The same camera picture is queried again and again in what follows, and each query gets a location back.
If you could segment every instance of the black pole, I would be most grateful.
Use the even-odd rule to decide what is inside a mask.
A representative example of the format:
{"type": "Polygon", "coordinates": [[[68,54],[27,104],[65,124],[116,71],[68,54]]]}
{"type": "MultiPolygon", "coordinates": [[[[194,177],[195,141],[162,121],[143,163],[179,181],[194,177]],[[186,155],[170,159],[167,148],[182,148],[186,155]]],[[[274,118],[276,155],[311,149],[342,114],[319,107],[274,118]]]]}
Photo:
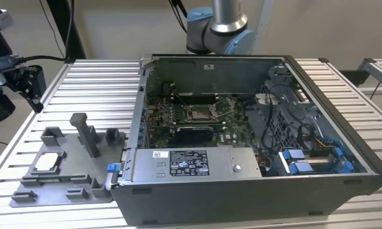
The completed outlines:
{"type": "MultiPolygon", "coordinates": [[[[61,35],[64,45],[67,46],[67,33],[71,17],[71,9],[68,0],[47,0],[49,10],[53,16],[56,27],[61,35]]],[[[71,34],[69,34],[69,59],[87,59],[84,54],[81,39],[76,30],[75,22],[72,23],[71,34]]]]}

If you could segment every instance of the white wall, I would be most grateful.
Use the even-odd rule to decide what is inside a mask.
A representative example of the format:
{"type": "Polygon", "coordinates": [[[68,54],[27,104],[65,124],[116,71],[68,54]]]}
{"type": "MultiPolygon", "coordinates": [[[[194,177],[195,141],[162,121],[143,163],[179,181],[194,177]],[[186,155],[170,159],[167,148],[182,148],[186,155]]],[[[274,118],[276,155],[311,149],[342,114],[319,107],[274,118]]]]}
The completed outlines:
{"type": "Polygon", "coordinates": [[[275,0],[263,54],[326,57],[355,69],[382,58],[382,0],[275,0]]]}
{"type": "MultiPolygon", "coordinates": [[[[183,0],[186,9],[211,0],[183,0]]],[[[248,26],[256,30],[262,0],[243,0],[248,26]]],[[[186,33],[167,0],[77,0],[76,25],[88,57],[137,59],[144,53],[184,53],[186,33]]]]}

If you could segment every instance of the sticker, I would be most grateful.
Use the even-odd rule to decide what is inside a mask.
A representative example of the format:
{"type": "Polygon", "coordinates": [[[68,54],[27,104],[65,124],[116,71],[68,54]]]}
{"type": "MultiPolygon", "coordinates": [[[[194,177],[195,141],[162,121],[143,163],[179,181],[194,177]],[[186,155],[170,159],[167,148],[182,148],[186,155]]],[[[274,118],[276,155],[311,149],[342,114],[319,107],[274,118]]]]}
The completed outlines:
{"type": "Polygon", "coordinates": [[[152,157],[168,157],[168,151],[154,151],[152,157]]]}
{"type": "Polygon", "coordinates": [[[170,174],[172,176],[208,176],[206,150],[170,151],[170,174]]]}

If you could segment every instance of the gray post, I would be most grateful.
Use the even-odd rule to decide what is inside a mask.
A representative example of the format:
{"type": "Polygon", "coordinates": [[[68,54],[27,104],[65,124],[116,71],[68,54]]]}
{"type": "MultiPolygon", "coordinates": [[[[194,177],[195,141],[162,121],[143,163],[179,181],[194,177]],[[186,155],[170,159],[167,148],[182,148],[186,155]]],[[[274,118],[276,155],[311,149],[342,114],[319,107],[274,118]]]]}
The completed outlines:
{"type": "Polygon", "coordinates": [[[91,135],[89,127],[87,125],[87,119],[88,116],[85,113],[73,113],[71,117],[71,125],[76,127],[79,135],[80,135],[80,140],[87,148],[87,151],[89,153],[91,158],[99,157],[99,149],[96,147],[96,139],[93,139],[93,136],[91,135]]]}

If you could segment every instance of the blue latch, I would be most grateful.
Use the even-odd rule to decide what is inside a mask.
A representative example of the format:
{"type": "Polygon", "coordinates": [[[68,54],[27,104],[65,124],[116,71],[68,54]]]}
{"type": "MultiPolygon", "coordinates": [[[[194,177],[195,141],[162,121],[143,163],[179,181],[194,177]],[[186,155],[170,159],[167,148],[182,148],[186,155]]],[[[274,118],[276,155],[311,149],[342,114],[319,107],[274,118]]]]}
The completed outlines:
{"type": "Polygon", "coordinates": [[[119,164],[108,164],[108,173],[119,173],[120,165],[119,164]]]}
{"type": "Polygon", "coordinates": [[[306,159],[305,153],[301,149],[286,149],[282,153],[286,160],[297,161],[306,159]]]}
{"type": "Polygon", "coordinates": [[[302,173],[314,172],[311,165],[306,161],[291,163],[289,165],[289,169],[290,169],[291,175],[299,175],[302,173]]]}

